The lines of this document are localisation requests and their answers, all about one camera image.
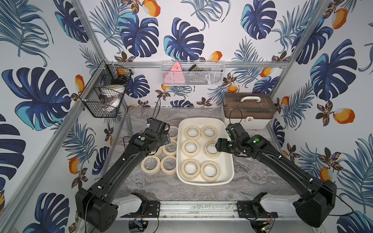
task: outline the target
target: wire basket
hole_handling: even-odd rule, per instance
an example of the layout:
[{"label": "wire basket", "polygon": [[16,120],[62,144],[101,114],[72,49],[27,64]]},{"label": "wire basket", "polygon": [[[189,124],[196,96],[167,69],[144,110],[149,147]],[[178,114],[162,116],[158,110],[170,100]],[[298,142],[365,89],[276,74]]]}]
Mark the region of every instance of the wire basket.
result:
[{"label": "wire basket", "polygon": [[107,64],[93,89],[83,100],[94,117],[117,117],[133,72],[120,65]]},{"label": "wire basket", "polygon": [[[182,71],[170,71],[179,62]],[[223,61],[162,61],[163,84],[183,85],[221,85],[225,66]]]}]

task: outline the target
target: black robotic arm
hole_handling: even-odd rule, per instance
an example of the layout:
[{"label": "black robotic arm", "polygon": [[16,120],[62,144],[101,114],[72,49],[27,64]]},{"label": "black robotic arm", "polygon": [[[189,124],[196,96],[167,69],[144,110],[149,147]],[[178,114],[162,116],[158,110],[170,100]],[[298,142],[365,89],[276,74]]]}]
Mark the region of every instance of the black robotic arm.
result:
[{"label": "black robotic arm", "polygon": [[301,197],[293,203],[298,216],[308,225],[320,227],[334,208],[336,185],[330,180],[323,182],[306,173],[285,159],[267,139],[260,135],[250,137],[239,123],[228,125],[226,131],[231,140],[219,138],[216,144],[217,151],[235,155],[243,153],[271,168]]}]

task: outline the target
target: white tray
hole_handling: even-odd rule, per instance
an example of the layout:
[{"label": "white tray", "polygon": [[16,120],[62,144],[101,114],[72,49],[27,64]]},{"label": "white tray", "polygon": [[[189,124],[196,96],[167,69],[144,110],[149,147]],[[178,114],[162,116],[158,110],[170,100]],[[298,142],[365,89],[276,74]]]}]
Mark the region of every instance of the white tray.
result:
[{"label": "white tray", "polygon": [[178,145],[176,151],[176,173],[178,178],[183,181],[184,183],[190,185],[202,185],[202,186],[213,186],[213,185],[223,185],[229,183],[234,176],[234,167],[233,167],[233,158],[232,154],[228,154],[225,152],[221,152],[219,157],[216,159],[209,159],[203,152],[203,148],[205,144],[208,142],[207,140],[203,139],[202,137],[197,141],[200,145],[200,152],[199,154],[194,157],[193,159],[196,160],[200,166],[206,161],[213,161],[218,164],[220,167],[220,176],[219,178],[213,182],[209,183],[205,181],[201,175],[198,175],[194,180],[184,180],[181,176],[181,165],[187,159],[183,152],[182,152],[182,144],[186,141],[184,136],[184,130],[188,126],[198,126],[200,130],[206,125],[214,126],[217,129],[217,138],[228,138],[228,134],[225,131],[224,123],[216,118],[208,118],[208,117],[196,117],[196,118],[187,118],[180,122],[179,124],[179,132],[178,132]]}]

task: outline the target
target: storage box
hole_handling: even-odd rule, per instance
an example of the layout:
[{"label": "storage box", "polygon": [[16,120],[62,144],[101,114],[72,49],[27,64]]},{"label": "storage box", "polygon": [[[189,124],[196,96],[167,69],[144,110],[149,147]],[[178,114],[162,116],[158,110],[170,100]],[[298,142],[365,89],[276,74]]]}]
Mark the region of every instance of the storage box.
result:
[{"label": "storage box", "polygon": [[227,93],[221,116],[226,126],[230,117],[232,124],[241,122],[244,129],[264,129],[275,112],[275,104],[267,94]]}]

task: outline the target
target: metal bracket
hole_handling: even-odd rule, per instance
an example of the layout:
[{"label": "metal bracket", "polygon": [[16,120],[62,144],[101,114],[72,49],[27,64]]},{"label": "metal bracket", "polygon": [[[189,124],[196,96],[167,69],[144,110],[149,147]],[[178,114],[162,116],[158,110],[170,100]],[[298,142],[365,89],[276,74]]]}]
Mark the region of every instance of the metal bracket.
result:
[{"label": "metal bracket", "polygon": [[126,215],[121,216],[121,218],[136,218],[142,216],[144,213],[145,215],[142,218],[159,218],[159,208],[161,203],[159,201],[146,201],[145,208],[140,208],[135,213],[129,213]]},{"label": "metal bracket", "polygon": [[238,201],[237,210],[239,218],[278,218],[277,212],[269,213],[260,205],[260,199],[266,195],[266,192],[261,192],[252,201]]}]

